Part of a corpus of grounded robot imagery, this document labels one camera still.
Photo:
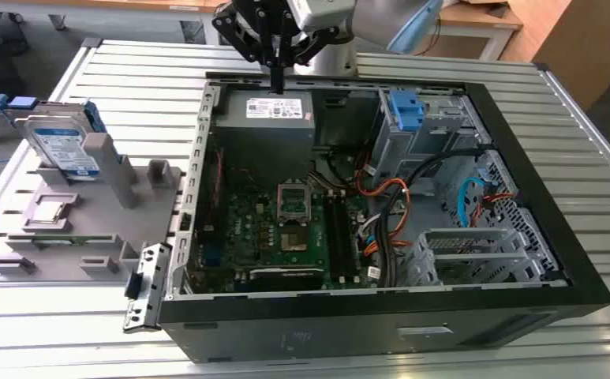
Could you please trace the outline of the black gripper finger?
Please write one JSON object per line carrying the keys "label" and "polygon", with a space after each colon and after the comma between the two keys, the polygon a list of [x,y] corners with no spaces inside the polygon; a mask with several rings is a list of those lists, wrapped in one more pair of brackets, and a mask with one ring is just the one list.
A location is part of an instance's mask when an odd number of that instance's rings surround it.
{"label": "black gripper finger", "polygon": [[283,94],[285,70],[293,68],[295,64],[306,66],[322,49],[333,43],[339,34],[339,27],[322,28],[313,32],[310,36],[293,44],[295,32],[301,29],[295,25],[294,15],[290,10],[283,10],[282,27],[279,35],[278,49],[278,94]]}
{"label": "black gripper finger", "polygon": [[238,53],[248,62],[258,62],[269,68],[271,93],[279,93],[279,62],[273,46],[269,15],[265,9],[255,9],[255,39],[238,22],[239,12],[235,9],[220,9],[215,13],[212,26],[220,36],[230,42]]}

